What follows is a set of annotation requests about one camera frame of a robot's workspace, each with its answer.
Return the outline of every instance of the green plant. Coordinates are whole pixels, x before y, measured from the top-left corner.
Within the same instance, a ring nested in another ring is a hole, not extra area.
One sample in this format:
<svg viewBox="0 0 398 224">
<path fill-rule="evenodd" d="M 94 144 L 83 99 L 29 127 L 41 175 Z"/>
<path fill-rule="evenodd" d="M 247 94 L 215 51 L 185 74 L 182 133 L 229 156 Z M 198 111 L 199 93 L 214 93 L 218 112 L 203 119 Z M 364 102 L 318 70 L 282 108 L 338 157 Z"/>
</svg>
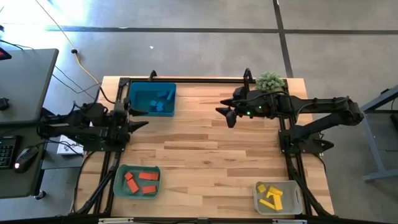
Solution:
<svg viewBox="0 0 398 224">
<path fill-rule="evenodd" d="M 258 90 L 281 91 L 283 86 L 285 86 L 285 83 L 276 72 L 266 72 L 261 74 L 261 77 L 256 78 L 256 89 Z"/>
</svg>

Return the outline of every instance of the wooden tabletop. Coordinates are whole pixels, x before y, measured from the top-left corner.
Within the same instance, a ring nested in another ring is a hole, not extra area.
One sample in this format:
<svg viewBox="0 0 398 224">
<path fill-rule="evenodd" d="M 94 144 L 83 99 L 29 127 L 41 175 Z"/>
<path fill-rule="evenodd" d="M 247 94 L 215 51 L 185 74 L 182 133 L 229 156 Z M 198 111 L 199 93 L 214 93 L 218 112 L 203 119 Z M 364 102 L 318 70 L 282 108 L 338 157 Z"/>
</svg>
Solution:
<svg viewBox="0 0 398 224">
<path fill-rule="evenodd" d="M 119 78 L 103 79 L 102 87 L 110 100 L 116 98 Z M 307 98 L 303 79 L 287 81 L 291 95 Z M 254 209 L 253 185 L 257 181 L 288 180 L 277 141 L 279 120 L 244 117 L 238 118 L 235 128 L 228 128 L 225 117 L 215 108 L 239 86 L 177 83 L 174 117 L 133 118 L 149 124 L 131 136 L 120 164 L 159 166 L 161 188 L 153 200 L 115 196 L 113 217 L 264 218 Z M 113 108 L 102 95 L 99 102 Z M 310 114 L 302 114 L 298 123 L 311 121 Z M 103 152 L 97 152 L 86 162 L 76 207 L 80 208 L 97 187 L 103 157 Z M 303 164 L 309 189 L 333 213 L 323 164 L 311 154 L 303 155 Z"/>
</svg>

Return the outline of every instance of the concrete floor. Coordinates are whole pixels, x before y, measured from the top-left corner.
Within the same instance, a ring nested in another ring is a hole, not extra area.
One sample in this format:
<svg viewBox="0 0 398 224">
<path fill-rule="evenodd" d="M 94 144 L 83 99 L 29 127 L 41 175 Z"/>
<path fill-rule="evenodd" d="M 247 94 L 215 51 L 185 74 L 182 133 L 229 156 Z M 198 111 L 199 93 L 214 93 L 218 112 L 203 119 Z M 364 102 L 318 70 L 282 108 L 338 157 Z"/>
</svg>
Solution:
<svg viewBox="0 0 398 224">
<path fill-rule="evenodd" d="M 65 26 L 277 28 L 272 0 L 40 1 Z M 93 84 L 77 66 L 61 32 L 34 1 L 2 1 L 3 39 L 34 48 L 58 48 L 57 65 L 83 88 Z M 286 29 L 398 29 L 398 1 L 279 0 Z M 255 76 L 274 70 L 286 77 L 278 34 L 67 32 L 82 63 L 99 80 L 105 75 Z M 349 95 L 359 105 L 398 83 L 397 35 L 286 35 L 294 77 L 309 97 Z M 0 45 L 6 50 L 12 47 Z M 55 71 L 67 83 L 64 77 Z M 52 80 L 45 106 L 66 113 L 72 99 L 90 101 Z M 398 223 L 398 178 L 364 183 L 375 171 L 362 126 L 325 131 L 335 147 L 325 153 L 335 213 L 344 218 Z M 398 152 L 383 152 L 394 166 Z M 46 171 L 49 195 L 0 200 L 0 220 L 67 214 L 76 169 Z"/>
</svg>

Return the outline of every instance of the plastic container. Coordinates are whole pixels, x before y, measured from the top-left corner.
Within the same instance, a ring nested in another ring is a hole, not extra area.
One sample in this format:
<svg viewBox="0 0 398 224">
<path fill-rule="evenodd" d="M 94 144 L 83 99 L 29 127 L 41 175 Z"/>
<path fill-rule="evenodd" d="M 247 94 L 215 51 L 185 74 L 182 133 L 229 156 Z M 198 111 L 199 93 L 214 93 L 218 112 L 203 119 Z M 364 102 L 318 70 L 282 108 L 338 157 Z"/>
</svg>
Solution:
<svg viewBox="0 0 398 224">
<path fill-rule="evenodd" d="M 124 175 L 130 172 L 134 176 L 134 181 L 137 183 L 139 190 L 136 193 L 132 193 L 129 186 L 127 185 L 127 180 L 124 178 Z M 140 172 L 153 172 L 159 174 L 159 180 L 142 180 L 138 178 Z M 136 198 L 136 199 L 153 199 L 159 193 L 160 189 L 160 180 L 162 178 L 162 174 L 160 173 L 160 169 L 157 166 L 128 166 L 121 165 L 116 171 L 116 176 L 113 184 L 113 193 L 121 198 Z M 142 189 L 145 186 L 156 186 L 156 193 L 153 194 L 143 194 Z"/>
<path fill-rule="evenodd" d="M 176 89 L 175 83 L 134 82 L 130 87 L 131 106 L 148 112 L 145 116 L 174 116 Z M 156 101 L 159 109 L 151 101 Z"/>
<path fill-rule="evenodd" d="M 266 186 L 266 191 L 263 193 L 259 193 L 257 191 L 257 186 L 264 184 Z M 283 209 L 279 211 L 275 211 L 261 203 L 259 203 L 259 199 L 262 198 L 270 203 L 274 203 L 270 198 L 266 198 L 267 191 L 270 186 L 274 186 L 277 189 L 283 191 L 282 195 L 282 206 Z M 303 205 L 301 203 L 301 194 L 300 187 L 297 185 L 296 181 L 278 181 L 278 182 L 257 182 L 253 187 L 253 196 L 254 196 L 254 207 L 257 212 L 261 215 L 298 215 L 303 212 Z"/>
</svg>

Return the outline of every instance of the keyboard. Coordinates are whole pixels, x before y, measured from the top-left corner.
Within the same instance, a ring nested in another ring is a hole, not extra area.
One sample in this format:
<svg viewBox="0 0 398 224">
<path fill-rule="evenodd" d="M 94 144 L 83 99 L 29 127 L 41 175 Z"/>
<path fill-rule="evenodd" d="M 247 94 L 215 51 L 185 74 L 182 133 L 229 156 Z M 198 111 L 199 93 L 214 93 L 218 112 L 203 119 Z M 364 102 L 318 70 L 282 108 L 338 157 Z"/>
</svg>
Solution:
<svg viewBox="0 0 398 224">
<path fill-rule="evenodd" d="M 20 143 L 20 136 L 0 137 L 0 169 L 12 169 Z"/>
</svg>

